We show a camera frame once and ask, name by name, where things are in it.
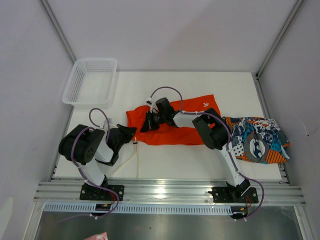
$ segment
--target patterned fabric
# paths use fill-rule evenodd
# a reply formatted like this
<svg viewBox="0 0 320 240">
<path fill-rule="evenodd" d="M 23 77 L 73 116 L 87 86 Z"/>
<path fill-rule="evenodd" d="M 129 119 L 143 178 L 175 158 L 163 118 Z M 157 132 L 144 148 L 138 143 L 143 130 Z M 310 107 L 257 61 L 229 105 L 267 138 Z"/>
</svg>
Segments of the patterned fabric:
<svg viewBox="0 0 320 240">
<path fill-rule="evenodd" d="M 278 164 L 290 158 L 289 140 L 273 119 L 223 117 L 232 132 L 232 150 L 237 159 L 253 163 Z"/>
</svg>

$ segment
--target red cloth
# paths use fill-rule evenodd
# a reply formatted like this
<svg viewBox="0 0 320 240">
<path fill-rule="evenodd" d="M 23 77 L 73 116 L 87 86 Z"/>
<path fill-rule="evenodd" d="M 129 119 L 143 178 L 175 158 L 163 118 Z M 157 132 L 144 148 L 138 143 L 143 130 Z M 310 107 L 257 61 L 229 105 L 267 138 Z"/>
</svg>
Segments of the red cloth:
<svg viewBox="0 0 320 240">
<path fill-rule="evenodd" d="M 173 101 L 170 104 L 175 111 L 179 110 L 180 100 Z M 213 108 L 220 115 L 220 110 L 215 101 L 214 95 L 206 95 L 183 100 L 182 109 L 187 112 L 201 112 L 208 108 Z M 140 129 L 146 120 L 147 111 L 150 111 L 150 106 L 143 105 L 137 107 L 135 110 L 126 112 L 128 127 L 137 128 L 134 136 L 138 141 L 144 142 L 148 145 L 204 144 L 197 130 L 191 127 L 173 127 L 163 123 L 160 124 L 160 128 L 157 130 L 140 132 Z"/>
</svg>

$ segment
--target pink fabric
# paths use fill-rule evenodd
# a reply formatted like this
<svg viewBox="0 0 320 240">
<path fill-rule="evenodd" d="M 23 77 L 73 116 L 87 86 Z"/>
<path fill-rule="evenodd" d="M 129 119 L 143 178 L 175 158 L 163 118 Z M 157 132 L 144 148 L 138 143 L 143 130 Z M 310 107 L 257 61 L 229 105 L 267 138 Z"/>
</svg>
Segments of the pink fabric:
<svg viewBox="0 0 320 240">
<path fill-rule="evenodd" d="M 97 234 L 94 236 L 90 236 L 90 237 L 86 238 L 85 240 L 108 240 L 108 237 L 107 237 L 107 233 L 104 232 L 104 233 L 100 233 L 100 234 Z"/>
</svg>

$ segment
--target metal floor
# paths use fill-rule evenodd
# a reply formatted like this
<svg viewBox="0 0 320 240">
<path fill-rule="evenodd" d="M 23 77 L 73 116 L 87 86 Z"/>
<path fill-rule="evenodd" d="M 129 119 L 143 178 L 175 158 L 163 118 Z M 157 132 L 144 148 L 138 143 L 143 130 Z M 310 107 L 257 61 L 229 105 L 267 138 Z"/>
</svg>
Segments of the metal floor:
<svg viewBox="0 0 320 240">
<path fill-rule="evenodd" d="M 36 240 L 83 240 L 107 232 L 108 240 L 302 240 L 293 207 L 262 207 L 247 222 L 229 216 L 114 213 L 61 223 L 77 213 L 43 212 Z"/>
</svg>

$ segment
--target gray wall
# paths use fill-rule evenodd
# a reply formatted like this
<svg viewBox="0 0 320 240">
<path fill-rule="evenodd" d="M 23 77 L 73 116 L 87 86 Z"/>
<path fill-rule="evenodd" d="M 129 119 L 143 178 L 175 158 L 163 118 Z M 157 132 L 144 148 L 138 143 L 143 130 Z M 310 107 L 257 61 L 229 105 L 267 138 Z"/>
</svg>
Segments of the gray wall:
<svg viewBox="0 0 320 240">
<path fill-rule="evenodd" d="M 13 197 L 4 240 L 21 239 L 53 163 L 70 109 L 61 97 L 71 67 L 37 0 L 1 1 L 0 206 Z"/>
<path fill-rule="evenodd" d="M 261 79 L 271 115 L 291 141 L 289 173 L 302 186 L 314 223 L 320 222 L 319 12 L 320 1 L 306 1 Z"/>
<path fill-rule="evenodd" d="M 256 72 L 296 0 L 49 0 L 75 56 L 121 71 Z"/>
</svg>

